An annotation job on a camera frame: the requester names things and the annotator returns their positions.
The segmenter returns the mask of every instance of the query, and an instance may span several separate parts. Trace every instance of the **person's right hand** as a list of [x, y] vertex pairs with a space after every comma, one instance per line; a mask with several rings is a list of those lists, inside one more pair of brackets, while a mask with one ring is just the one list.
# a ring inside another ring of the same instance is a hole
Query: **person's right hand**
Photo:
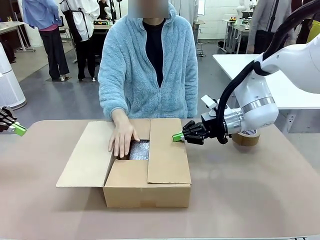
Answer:
[[246, 48], [246, 54], [254, 54], [255, 52], [255, 46], [254, 45], [248, 45]]
[[137, 142], [140, 142], [140, 139], [137, 131], [122, 109], [114, 110], [112, 112], [112, 119], [115, 124], [115, 129], [110, 138], [108, 150], [111, 152], [112, 149], [114, 149], [114, 156], [123, 158], [129, 154], [132, 136]]

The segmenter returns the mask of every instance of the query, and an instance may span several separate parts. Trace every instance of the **white jacket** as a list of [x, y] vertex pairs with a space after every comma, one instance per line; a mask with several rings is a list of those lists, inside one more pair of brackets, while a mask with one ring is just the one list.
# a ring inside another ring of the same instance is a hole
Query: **white jacket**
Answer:
[[82, 41], [87, 41], [88, 36], [91, 38], [94, 33], [94, 20], [97, 20], [100, 15], [100, 7], [97, 0], [67, 0], [68, 5], [65, 0], [61, 0], [60, 2], [60, 9], [62, 12], [69, 10], [68, 5], [72, 11], [77, 11], [79, 8], [81, 9], [85, 15], [85, 20], [81, 12], [73, 12], [76, 29], [78, 30]]
[[193, 25], [197, 21], [199, 0], [169, 0], [177, 14]]

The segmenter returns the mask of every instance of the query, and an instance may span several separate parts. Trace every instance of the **cardboard box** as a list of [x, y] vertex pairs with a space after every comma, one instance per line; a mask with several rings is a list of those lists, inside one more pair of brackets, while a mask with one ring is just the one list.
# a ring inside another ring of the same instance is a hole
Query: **cardboard box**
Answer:
[[148, 160], [115, 159], [108, 151], [114, 124], [90, 122], [57, 187], [102, 187], [108, 208], [188, 207], [191, 177], [183, 142], [172, 135], [180, 119], [132, 119], [141, 140], [149, 140]]

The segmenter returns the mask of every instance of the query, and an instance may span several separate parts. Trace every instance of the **brown tape roll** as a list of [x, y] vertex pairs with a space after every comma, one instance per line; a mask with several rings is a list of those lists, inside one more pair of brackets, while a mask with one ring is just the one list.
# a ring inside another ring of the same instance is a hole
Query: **brown tape roll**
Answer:
[[232, 140], [245, 147], [253, 147], [257, 145], [260, 138], [260, 132], [258, 130], [246, 130], [236, 134], [232, 134]]

